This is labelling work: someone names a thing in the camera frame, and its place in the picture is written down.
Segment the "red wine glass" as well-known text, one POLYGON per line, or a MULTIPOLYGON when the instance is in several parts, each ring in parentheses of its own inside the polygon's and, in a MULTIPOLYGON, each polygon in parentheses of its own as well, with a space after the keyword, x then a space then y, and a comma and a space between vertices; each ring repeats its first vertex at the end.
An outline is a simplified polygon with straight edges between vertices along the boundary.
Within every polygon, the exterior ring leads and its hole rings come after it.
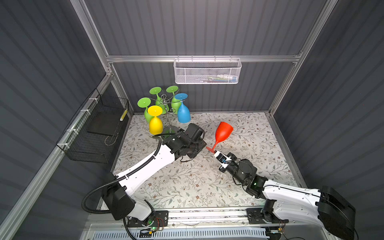
POLYGON ((231 133, 233 132, 234 128, 226 123, 226 122, 220 122, 217 130, 216 130, 216 133, 215 133, 215 139, 216 139, 216 142, 214 144, 214 146, 212 148, 210 147, 206 147, 206 149, 212 153, 215 153, 215 147, 225 141, 226 139, 229 138, 229 136, 231 135, 231 133))

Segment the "yellow wine glass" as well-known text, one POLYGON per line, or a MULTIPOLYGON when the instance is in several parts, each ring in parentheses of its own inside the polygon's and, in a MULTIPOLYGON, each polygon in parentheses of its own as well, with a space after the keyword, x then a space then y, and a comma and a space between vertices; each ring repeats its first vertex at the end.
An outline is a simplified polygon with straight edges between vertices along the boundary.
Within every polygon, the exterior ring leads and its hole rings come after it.
POLYGON ((160 106, 151 106, 148 108, 148 114, 152 116, 149 123, 149 131, 152 135, 158 135, 163 132, 163 122, 159 116, 163 113, 163 109, 160 106))

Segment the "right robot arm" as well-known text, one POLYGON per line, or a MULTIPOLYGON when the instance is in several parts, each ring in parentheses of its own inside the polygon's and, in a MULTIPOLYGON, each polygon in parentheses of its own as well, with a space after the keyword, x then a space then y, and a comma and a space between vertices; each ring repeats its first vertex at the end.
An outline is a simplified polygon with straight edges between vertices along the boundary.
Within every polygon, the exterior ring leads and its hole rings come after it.
POLYGON ((306 189, 280 184, 257 174, 247 159, 217 151, 219 170, 229 173, 237 186, 255 199, 265 200, 261 218, 267 223, 299 221, 325 228, 343 240, 357 240, 356 209, 334 188, 306 189))

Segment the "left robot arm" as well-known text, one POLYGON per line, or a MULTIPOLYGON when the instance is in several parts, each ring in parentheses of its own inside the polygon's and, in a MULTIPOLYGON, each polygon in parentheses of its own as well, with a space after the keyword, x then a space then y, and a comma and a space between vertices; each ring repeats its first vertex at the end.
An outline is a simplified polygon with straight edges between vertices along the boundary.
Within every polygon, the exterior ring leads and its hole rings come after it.
POLYGON ((117 180, 110 187, 105 187, 102 198, 115 220, 136 218, 152 223, 156 211, 146 200, 133 197, 133 194, 150 177, 177 159, 187 156, 191 160, 207 145, 204 141, 205 131, 196 124, 189 124, 187 129, 176 133, 158 134, 157 148, 146 158, 127 170, 112 176, 117 180))

